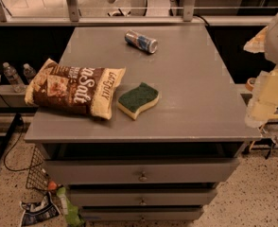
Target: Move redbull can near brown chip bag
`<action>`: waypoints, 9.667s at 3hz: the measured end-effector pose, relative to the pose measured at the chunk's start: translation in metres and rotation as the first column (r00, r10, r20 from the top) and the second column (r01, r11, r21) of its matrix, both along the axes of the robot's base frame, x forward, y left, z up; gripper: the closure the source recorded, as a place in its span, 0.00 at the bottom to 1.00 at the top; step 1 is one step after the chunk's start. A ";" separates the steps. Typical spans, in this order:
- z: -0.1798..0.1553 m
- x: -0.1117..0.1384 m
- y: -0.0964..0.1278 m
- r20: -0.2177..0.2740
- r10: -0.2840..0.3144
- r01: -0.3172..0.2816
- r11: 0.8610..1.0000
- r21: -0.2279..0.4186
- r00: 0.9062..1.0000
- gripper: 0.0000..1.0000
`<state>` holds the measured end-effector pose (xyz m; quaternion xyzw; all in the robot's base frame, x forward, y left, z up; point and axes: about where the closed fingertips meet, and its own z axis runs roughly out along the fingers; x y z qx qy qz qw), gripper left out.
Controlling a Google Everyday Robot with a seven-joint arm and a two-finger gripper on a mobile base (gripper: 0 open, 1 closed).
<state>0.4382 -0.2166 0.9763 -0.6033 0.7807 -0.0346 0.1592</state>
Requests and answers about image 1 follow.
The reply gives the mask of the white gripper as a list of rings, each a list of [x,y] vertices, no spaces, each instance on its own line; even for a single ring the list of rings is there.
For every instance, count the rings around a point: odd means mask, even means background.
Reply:
[[[245,115],[245,124],[259,128],[269,120],[278,120],[278,65],[256,78]]]

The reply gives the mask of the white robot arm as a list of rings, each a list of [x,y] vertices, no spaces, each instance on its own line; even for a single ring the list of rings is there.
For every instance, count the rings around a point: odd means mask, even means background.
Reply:
[[[271,119],[278,119],[278,13],[269,24],[244,45],[251,53],[263,53],[267,61],[275,64],[269,73],[261,72],[256,78],[249,101],[245,123],[259,128]]]

